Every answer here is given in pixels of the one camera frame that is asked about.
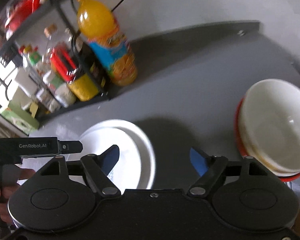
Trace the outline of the person's left hand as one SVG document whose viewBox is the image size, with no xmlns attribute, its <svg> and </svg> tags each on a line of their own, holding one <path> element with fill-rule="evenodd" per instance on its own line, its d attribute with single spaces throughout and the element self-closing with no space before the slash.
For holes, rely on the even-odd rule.
<svg viewBox="0 0 300 240">
<path fill-rule="evenodd" d="M 8 207 L 7 207 L 7 200 L 10 198 L 12 194 L 20 187 L 18 183 L 13 186 L 3 187 L 0 189 L 0 197 L 2 197 L 5 202 L 0 201 L 0 219 L 7 223 L 12 224 L 12 218 L 9 214 Z"/>
</svg>

